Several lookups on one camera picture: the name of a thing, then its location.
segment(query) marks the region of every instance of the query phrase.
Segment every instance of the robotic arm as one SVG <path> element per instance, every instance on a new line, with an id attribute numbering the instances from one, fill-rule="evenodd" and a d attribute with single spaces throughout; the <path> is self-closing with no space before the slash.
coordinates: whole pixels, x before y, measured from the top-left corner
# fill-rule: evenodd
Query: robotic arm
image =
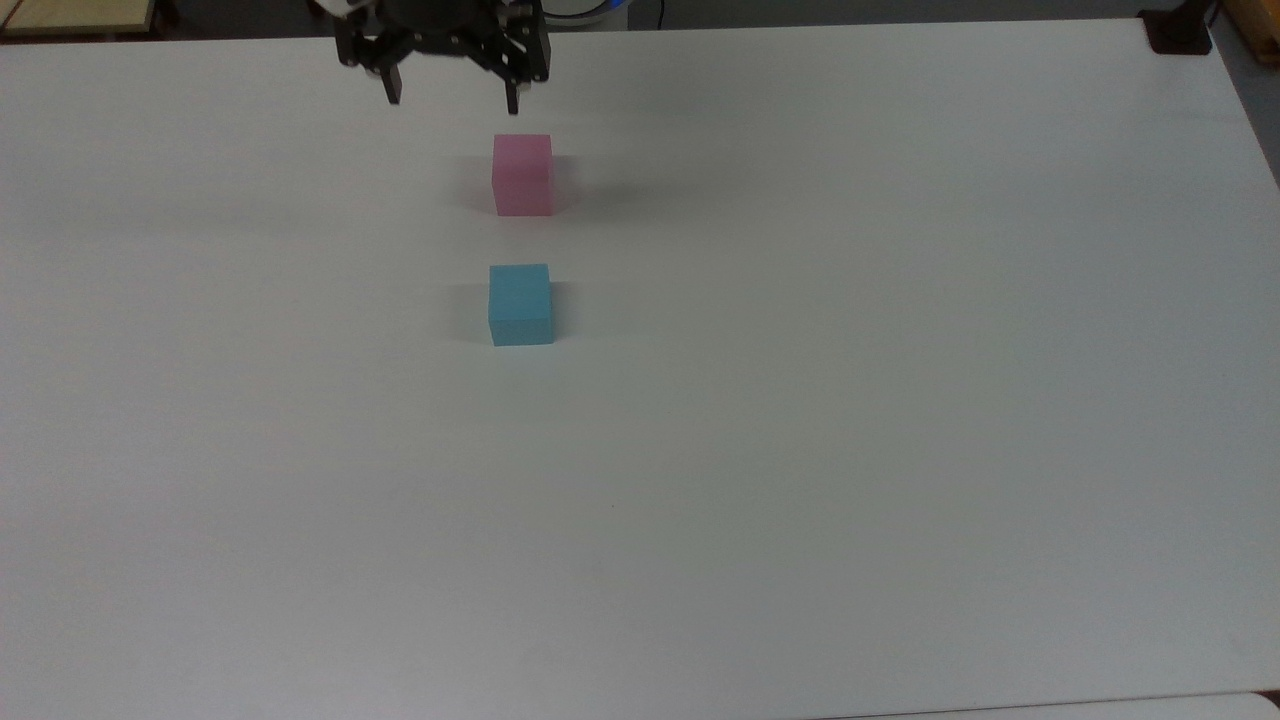
<path id="1" fill-rule="evenodd" d="M 545 82 L 550 42 L 541 0 L 316 0 L 334 17 L 338 59 L 383 79 L 399 104 L 399 61 L 411 53 L 471 58 L 502 78 L 507 111 L 520 111 L 518 90 Z M 376 18 L 381 32 L 366 37 Z"/>

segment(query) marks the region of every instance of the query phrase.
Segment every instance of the white table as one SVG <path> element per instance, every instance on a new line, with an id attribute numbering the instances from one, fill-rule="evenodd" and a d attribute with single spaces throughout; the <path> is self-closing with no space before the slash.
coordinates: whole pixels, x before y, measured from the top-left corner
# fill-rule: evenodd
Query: white table
<path id="1" fill-rule="evenodd" d="M 1280 710 L 1256 694 L 1179 697 L 897 715 L 901 720 L 1280 720 Z"/>
<path id="2" fill-rule="evenodd" d="M 1139 23 L 0 47 L 13 717 L 1280 684 L 1280 192 Z M 495 132 L 564 210 L 499 219 Z M 486 266 L 559 340 L 494 348 Z"/>

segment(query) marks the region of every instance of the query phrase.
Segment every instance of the block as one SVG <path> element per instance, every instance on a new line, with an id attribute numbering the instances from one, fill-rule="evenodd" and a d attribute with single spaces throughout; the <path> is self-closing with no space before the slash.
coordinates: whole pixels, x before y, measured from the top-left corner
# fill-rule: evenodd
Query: block
<path id="1" fill-rule="evenodd" d="M 552 275 L 543 265 L 489 268 L 489 332 L 495 346 L 549 345 Z"/>
<path id="2" fill-rule="evenodd" d="M 504 218 L 554 213 L 552 136 L 493 136 L 493 199 Z"/>

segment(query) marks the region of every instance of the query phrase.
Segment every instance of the blue cube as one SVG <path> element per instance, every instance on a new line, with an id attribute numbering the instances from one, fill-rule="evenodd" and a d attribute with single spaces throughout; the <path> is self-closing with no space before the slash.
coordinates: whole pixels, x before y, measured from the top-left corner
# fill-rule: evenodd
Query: blue cube
<path id="1" fill-rule="evenodd" d="M 545 264 L 489 266 L 489 332 L 497 346 L 548 345 L 556 338 Z"/>

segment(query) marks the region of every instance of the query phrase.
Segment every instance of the gray floor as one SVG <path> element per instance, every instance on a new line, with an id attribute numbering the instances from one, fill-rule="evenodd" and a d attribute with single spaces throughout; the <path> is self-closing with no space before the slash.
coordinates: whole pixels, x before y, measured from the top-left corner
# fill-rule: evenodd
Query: gray floor
<path id="1" fill-rule="evenodd" d="M 1132 18 L 1144 8 L 1178 0 L 666 0 L 663 29 L 868 24 L 918 22 Z M 326 19 L 307 13 L 303 0 L 177 0 L 180 38 L 293 37 L 328 35 Z M 631 29 L 654 29 L 662 0 L 635 0 Z M 1224 14 L 1213 38 L 1253 131 L 1280 177 L 1280 72 L 1253 61 Z"/>

